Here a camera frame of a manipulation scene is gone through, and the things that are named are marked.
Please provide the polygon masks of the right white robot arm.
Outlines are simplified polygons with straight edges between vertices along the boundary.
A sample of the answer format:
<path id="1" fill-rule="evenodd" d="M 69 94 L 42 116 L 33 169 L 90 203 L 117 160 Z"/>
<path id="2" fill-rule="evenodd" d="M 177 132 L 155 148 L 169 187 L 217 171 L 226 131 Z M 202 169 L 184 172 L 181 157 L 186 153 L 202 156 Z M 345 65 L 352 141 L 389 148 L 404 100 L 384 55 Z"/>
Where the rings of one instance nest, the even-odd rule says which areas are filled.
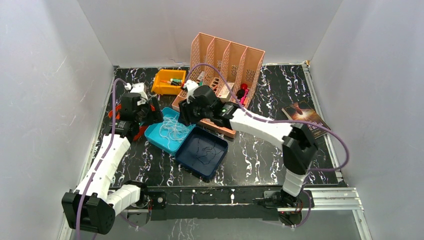
<path id="1" fill-rule="evenodd" d="M 189 80 L 182 86 L 185 100 L 179 102 L 178 121 L 186 126 L 208 119 L 216 126 L 245 132 L 265 140 L 282 151 L 285 180 L 275 206 L 295 207 L 302 199 L 301 190 L 312 160 L 318 151 L 313 134 L 304 123 L 273 123 L 235 102 L 223 102 L 208 85 Z"/>

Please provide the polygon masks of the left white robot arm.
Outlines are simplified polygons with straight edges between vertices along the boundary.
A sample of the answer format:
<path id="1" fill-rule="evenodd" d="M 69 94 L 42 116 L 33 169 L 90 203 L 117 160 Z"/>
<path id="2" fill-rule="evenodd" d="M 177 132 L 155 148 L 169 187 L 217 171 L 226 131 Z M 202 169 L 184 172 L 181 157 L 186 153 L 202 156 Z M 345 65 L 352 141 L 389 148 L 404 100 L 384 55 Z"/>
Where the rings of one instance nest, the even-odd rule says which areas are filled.
<path id="1" fill-rule="evenodd" d="M 141 137 L 141 128 L 164 119 L 157 97 L 125 93 L 110 113 L 102 145 L 87 174 L 77 188 L 61 200 L 71 229 L 107 234 L 116 217 L 127 207 L 144 208 L 149 203 L 146 184 L 129 180 L 119 189 L 110 189 L 115 172 L 131 143 Z"/>

